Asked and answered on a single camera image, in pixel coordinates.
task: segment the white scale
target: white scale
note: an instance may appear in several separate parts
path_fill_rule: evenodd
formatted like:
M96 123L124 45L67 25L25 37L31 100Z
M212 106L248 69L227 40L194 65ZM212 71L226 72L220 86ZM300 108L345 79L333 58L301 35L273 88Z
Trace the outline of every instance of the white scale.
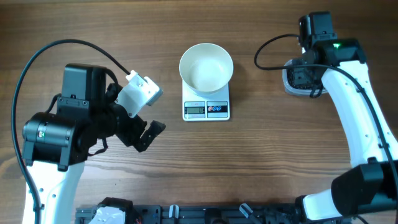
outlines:
M230 117L228 84L216 93L198 96L182 82L182 118L184 121L226 121Z

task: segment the wooden table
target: wooden table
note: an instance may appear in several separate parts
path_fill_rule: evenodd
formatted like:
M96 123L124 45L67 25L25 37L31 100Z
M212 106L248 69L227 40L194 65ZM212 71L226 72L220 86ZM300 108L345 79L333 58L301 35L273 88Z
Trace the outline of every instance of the wooden table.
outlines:
M167 129L143 153L110 138L106 153L86 161L76 207L105 197L160 205L293 202L329 188L350 168L346 137L330 96L312 100L286 94L281 71L257 69L254 53L272 37L298 33L299 17L331 11L339 37L356 37L363 45L374 92L398 134L397 6L392 1L1 0L0 223L22 220L25 182L12 146L11 99L24 65L45 44L90 41L164 89L161 99L139 115ZM230 121L182 119L178 63L184 51L201 42L218 44L233 58ZM299 55L297 41L290 38L271 44L259 60L282 65ZM127 83L122 71L88 47L67 44L46 51L22 85L21 146L23 124L61 92L63 68L71 62L107 66L122 85ZM393 212L365 217L371 223L394 220Z

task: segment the transparent container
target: transparent container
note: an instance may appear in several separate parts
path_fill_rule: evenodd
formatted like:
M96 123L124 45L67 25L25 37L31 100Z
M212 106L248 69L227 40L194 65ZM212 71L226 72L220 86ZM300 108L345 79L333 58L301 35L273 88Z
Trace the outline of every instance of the transparent container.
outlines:
M286 62L286 65L291 65L292 64L292 60L289 60ZM290 95L295 95L295 96L310 96L310 93L312 90L299 90L296 88L293 88L290 84L289 81L287 80L287 71L286 69L282 70L282 80L285 86L285 92L290 94ZM318 94L319 90L315 90L314 95ZM326 90L325 88L323 88L322 90L322 94L328 93L328 90Z

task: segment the white arm segment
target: white arm segment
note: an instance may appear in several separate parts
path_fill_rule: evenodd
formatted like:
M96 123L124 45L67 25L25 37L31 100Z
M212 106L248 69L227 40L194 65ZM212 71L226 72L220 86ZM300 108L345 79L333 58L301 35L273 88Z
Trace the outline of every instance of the white arm segment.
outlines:
M379 118L386 141L390 145L392 158L393 160L398 159L398 143L393 137L372 91L368 66L359 61L352 61L341 62L339 68L356 78L366 90ZM378 146L381 142L373 117L362 94L356 91L355 84L340 72L331 69L328 69L322 76L322 83L335 103L346 133L351 166L366 164L370 157L375 157L378 162L387 161L386 153ZM306 196L303 199L303 205L307 218L311 220L341 216L333 203L330 189Z
M72 217L73 200L77 183L83 173L85 163L69 166L66 172L58 171L58 165L35 161L27 169L39 191L40 202L44 204L40 224L69 224ZM26 186L26 201L23 224L33 224L33 198Z

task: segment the wooden surface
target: wooden surface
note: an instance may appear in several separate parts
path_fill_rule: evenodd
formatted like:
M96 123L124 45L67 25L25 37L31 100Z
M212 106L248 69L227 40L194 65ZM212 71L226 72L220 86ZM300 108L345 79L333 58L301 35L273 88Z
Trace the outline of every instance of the wooden surface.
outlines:
M106 153L86 161L76 207L105 197L161 205L292 202L329 188L350 168L348 145L328 95L311 100L286 94L281 71L258 70L254 53L272 37L298 33L299 17L330 10L339 37L356 37L363 45L374 92L398 134L397 6L396 1L1 0L0 223L22 220L25 182L12 146L11 99L24 65L45 44L66 38L90 41L164 89L161 99L139 115L167 129L140 154L111 138ZM218 44L233 58L230 121L182 119L178 63L184 51L201 42ZM282 65L299 55L297 41L290 38L271 44L259 60ZM122 71L88 47L68 44L46 51L22 85L17 107L21 147L23 124L60 93L63 68L70 62L107 66L122 85L127 83ZM366 218L392 223L394 216Z

